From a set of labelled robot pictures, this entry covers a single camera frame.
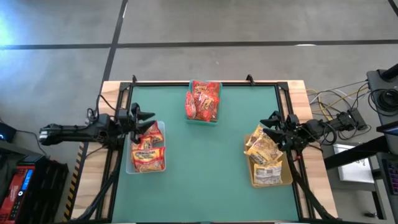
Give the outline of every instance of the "snack bag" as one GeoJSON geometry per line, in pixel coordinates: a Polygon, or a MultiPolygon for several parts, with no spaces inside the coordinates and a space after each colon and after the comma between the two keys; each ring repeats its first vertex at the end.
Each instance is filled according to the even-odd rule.
{"type": "Polygon", "coordinates": [[[197,102],[197,116],[195,119],[201,119],[209,122],[214,115],[214,110],[218,107],[220,99],[217,96],[201,93],[197,102]]]}
{"type": "Polygon", "coordinates": [[[282,171],[282,161],[268,166],[254,165],[253,179],[257,185],[274,185],[282,182],[280,173],[282,171]]]}
{"type": "Polygon", "coordinates": [[[254,132],[250,135],[250,138],[249,138],[248,142],[246,143],[247,146],[249,146],[249,147],[252,146],[257,141],[257,139],[261,135],[264,134],[262,132],[262,129],[263,129],[263,127],[260,124],[257,125],[256,130],[254,130],[254,132]]]}
{"type": "Polygon", "coordinates": [[[143,136],[141,137],[141,142],[139,144],[131,143],[131,150],[144,150],[150,149],[152,147],[152,137],[151,136],[143,136]]]}
{"type": "Polygon", "coordinates": [[[157,121],[155,121],[154,125],[152,125],[145,133],[145,136],[152,137],[152,144],[157,142],[161,142],[164,140],[163,134],[160,132],[159,127],[157,126],[157,121]]]}
{"type": "Polygon", "coordinates": [[[190,91],[187,91],[187,95],[185,97],[185,111],[187,112],[188,119],[193,119],[197,115],[195,101],[193,100],[193,96],[190,91]]]}
{"type": "Polygon", "coordinates": [[[268,162],[276,162],[283,155],[283,152],[278,149],[277,144],[265,133],[260,135],[252,147],[265,151],[269,156],[268,162]]]}
{"type": "Polygon", "coordinates": [[[136,172],[164,170],[164,151],[165,147],[133,151],[131,155],[136,172]]]}
{"type": "MultiPolygon", "coordinates": [[[[197,101],[199,100],[200,95],[204,93],[206,95],[216,96],[220,98],[220,83],[219,82],[201,82],[201,81],[192,81],[192,95],[195,101],[195,105],[198,108],[197,101]]],[[[218,107],[213,108],[213,114],[211,115],[211,119],[216,121],[218,114],[218,107]]]]}
{"type": "Polygon", "coordinates": [[[269,161],[271,161],[271,157],[266,151],[256,147],[251,147],[249,150],[244,151],[243,153],[248,155],[255,164],[267,165],[269,161]]]}

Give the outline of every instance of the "green table surface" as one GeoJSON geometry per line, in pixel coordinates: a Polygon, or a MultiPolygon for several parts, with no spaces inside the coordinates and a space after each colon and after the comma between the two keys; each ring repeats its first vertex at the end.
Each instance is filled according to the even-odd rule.
{"type": "Polygon", "coordinates": [[[298,220],[291,185],[255,189],[243,137],[278,110],[273,86],[224,86],[217,126],[185,121],[187,86],[134,87],[132,101],[166,129],[166,170],[127,174],[126,138],[113,222],[298,220]]]}

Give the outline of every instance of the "plastic bin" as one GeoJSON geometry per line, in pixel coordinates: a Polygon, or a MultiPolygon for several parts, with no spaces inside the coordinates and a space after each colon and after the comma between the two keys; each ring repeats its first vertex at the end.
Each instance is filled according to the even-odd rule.
{"type": "MultiPolygon", "coordinates": [[[[163,134],[164,140],[162,142],[158,142],[153,147],[166,147],[166,128],[164,125],[163,121],[157,121],[157,126],[160,130],[160,132],[163,134]]],[[[134,168],[134,164],[131,161],[131,140],[130,140],[130,135],[128,139],[128,144],[127,144],[127,156],[126,156],[126,173],[128,174],[146,174],[146,173],[151,173],[151,172],[163,172],[166,170],[166,150],[164,153],[164,169],[163,170],[158,170],[158,171],[149,171],[149,172],[136,172],[136,169],[134,168]]]]}
{"type": "MultiPolygon", "coordinates": [[[[191,92],[192,92],[192,83],[193,83],[193,80],[190,80],[189,81],[188,90],[191,91],[191,92]]],[[[217,123],[218,123],[218,119],[219,119],[218,115],[220,114],[220,104],[221,104],[221,92],[222,92],[222,90],[223,90],[223,84],[220,82],[220,92],[218,93],[218,97],[220,98],[220,102],[218,102],[218,105],[217,105],[218,113],[217,113],[217,120],[216,121],[206,122],[206,121],[201,121],[201,120],[196,120],[196,119],[188,119],[187,115],[185,115],[185,120],[187,121],[187,123],[190,123],[190,124],[201,124],[201,125],[208,125],[208,126],[216,126],[217,123]]]]}
{"type": "MultiPolygon", "coordinates": [[[[249,148],[250,148],[249,146],[246,145],[249,138],[250,138],[249,134],[244,136],[244,150],[245,151],[249,150],[249,148]]],[[[246,160],[248,162],[251,185],[255,188],[273,187],[273,186],[279,186],[279,185],[289,185],[293,182],[292,173],[290,172],[289,162],[287,162],[287,156],[286,156],[285,152],[278,159],[278,161],[282,161],[282,171],[280,173],[280,178],[282,179],[282,183],[280,183],[280,184],[272,184],[272,185],[257,185],[257,184],[255,184],[254,183],[254,163],[252,160],[250,160],[249,156],[246,156],[246,160]]]]}

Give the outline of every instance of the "brown tray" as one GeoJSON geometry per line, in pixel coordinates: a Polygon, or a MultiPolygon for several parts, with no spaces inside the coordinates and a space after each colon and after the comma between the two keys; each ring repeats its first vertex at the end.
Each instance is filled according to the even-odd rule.
{"type": "MultiPolygon", "coordinates": [[[[249,146],[246,145],[247,141],[249,140],[250,135],[245,135],[244,136],[244,150],[247,151],[249,150],[249,146]]],[[[282,183],[280,184],[272,184],[272,185],[257,185],[254,183],[254,163],[253,161],[249,158],[249,156],[246,156],[246,160],[248,162],[248,167],[249,167],[249,173],[250,173],[250,181],[251,185],[253,187],[259,188],[259,187],[273,187],[273,186],[280,186],[280,185],[289,185],[293,182],[293,177],[292,173],[290,172],[289,168],[289,163],[287,162],[287,156],[286,153],[283,153],[282,156],[279,157],[278,161],[282,161],[282,171],[280,173],[280,178],[282,179],[282,183]]]]}

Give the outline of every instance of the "gray concrete floor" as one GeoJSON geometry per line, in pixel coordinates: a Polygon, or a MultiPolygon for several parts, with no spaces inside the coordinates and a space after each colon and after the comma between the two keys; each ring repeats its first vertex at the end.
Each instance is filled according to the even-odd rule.
{"type": "MultiPolygon", "coordinates": [[[[0,0],[0,46],[110,44],[121,3],[0,0]]],[[[130,0],[119,43],[379,39],[398,39],[398,17],[387,0],[130,0]]],[[[34,132],[49,123],[82,124],[85,110],[94,107],[108,54],[109,49],[0,50],[0,117],[34,132]]],[[[397,58],[398,45],[118,49],[109,79],[135,74],[140,80],[235,80],[250,73],[255,79],[305,80],[307,88],[324,90],[365,80],[368,70],[389,68],[397,58]]],[[[379,125],[365,100],[359,110],[368,124],[379,125]]],[[[352,141],[376,136],[372,130],[352,141]]],[[[32,136],[18,134],[15,142],[38,151],[32,136]]],[[[44,149],[71,168],[77,145],[44,149]]],[[[344,220],[394,222],[391,211],[386,221],[362,217],[374,212],[369,192],[333,189],[333,195],[344,220]]]]}

